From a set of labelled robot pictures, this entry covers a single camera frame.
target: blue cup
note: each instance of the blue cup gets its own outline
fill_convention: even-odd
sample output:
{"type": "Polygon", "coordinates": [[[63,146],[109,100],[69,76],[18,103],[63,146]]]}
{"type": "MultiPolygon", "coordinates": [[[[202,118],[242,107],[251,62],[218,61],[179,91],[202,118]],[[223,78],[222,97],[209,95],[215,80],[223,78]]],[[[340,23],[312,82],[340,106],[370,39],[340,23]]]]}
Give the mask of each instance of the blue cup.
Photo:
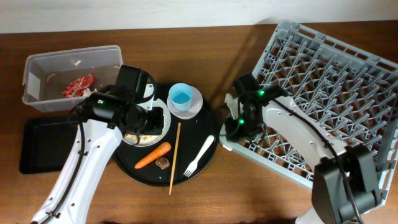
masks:
{"type": "Polygon", "coordinates": [[[178,83],[169,90],[169,97],[179,111],[187,111],[192,104],[192,89],[184,83],[178,83]]]}

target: black plate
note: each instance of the black plate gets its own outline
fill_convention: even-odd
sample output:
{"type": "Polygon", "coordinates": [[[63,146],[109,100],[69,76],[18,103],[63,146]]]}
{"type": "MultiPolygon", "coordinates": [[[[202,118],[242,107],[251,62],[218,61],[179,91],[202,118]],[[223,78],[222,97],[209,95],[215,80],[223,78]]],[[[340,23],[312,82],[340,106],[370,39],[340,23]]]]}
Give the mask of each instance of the black plate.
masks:
{"type": "MultiPolygon", "coordinates": [[[[164,103],[167,103],[167,96],[171,85],[159,85],[157,89],[157,97],[164,103]]],[[[177,135],[178,123],[181,123],[180,140],[178,144],[177,163],[175,165],[174,184],[191,179],[196,176],[213,157],[218,143],[218,128],[217,120],[213,109],[210,104],[203,99],[203,106],[200,112],[192,119],[183,120],[172,115],[171,125],[168,133],[158,143],[147,147],[134,147],[122,141],[120,146],[113,154],[113,158],[128,176],[143,184],[163,187],[170,184],[171,166],[173,163],[175,140],[177,135]],[[199,160],[198,168],[189,177],[185,177],[183,173],[187,169],[189,163],[199,153],[202,144],[205,142],[209,135],[213,135],[215,140],[210,148],[205,152],[203,157],[199,160]],[[164,157],[166,157],[170,166],[162,170],[155,162],[151,162],[141,169],[135,169],[134,166],[138,161],[156,149],[163,142],[169,142],[172,146],[164,157]]]]}
{"type": "Polygon", "coordinates": [[[25,124],[19,171],[23,174],[60,171],[76,138],[77,127],[66,116],[30,119],[25,124]]]}

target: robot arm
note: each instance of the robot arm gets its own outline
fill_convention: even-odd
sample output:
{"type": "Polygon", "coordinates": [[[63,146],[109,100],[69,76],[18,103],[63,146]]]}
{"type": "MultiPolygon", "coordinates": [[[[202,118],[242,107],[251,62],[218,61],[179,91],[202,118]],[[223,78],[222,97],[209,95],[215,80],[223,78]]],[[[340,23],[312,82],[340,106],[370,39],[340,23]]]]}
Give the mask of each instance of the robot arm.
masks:
{"type": "Polygon", "coordinates": [[[79,172],[61,206],[63,193],[78,163],[82,139],[78,128],[75,143],[61,174],[42,208],[34,215],[33,221],[45,223],[85,223],[88,208],[106,164],[123,136],[119,128],[109,129],[107,123],[89,119],[83,123],[85,132],[85,152],[79,172]]]}
{"type": "Polygon", "coordinates": [[[152,108],[155,91],[148,73],[122,65],[115,85],[76,106],[79,127],[72,150],[31,224],[85,223],[98,182],[124,134],[162,134],[163,110],[152,108]]]}
{"type": "Polygon", "coordinates": [[[313,208],[296,223],[344,223],[381,203],[376,166],[369,150],[327,133],[277,86],[262,90],[251,74],[234,83],[239,97],[226,96],[228,141],[253,141],[269,126],[299,152],[314,172],[313,208]]]}

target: gray dish rack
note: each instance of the gray dish rack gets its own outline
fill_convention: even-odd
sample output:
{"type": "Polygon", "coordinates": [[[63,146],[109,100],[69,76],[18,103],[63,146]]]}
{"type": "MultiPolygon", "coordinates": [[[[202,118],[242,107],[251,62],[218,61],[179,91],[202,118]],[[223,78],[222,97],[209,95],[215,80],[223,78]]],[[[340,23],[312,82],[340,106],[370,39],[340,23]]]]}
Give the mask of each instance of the gray dish rack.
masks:
{"type": "MultiPolygon", "coordinates": [[[[332,135],[362,143],[378,166],[382,204],[398,153],[398,65],[292,21],[278,24],[252,72],[263,88],[279,85],[332,135]]],[[[253,141],[220,143],[311,189],[313,174],[302,156],[271,128],[253,141]]]]}

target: white saucer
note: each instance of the white saucer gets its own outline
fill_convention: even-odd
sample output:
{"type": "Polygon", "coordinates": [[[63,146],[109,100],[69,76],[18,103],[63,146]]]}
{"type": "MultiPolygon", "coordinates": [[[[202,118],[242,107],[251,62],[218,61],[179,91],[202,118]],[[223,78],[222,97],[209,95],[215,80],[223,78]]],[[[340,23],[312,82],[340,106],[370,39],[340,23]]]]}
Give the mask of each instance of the white saucer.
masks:
{"type": "Polygon", "coordinates": [[[191,108],[189,108],[187,111],[180,111],[176,109],[170,97],[167,97],[167,107],[169,108],[170,112],[174,114],[174,116],[180,119],[193,118],[196,114],[199,113],[201,106],[203,105],[203,98],[201,97],[199,90],[197,90],[193,86],[191,86],[191,88],[192,88],[192,105],[191,108]]]}

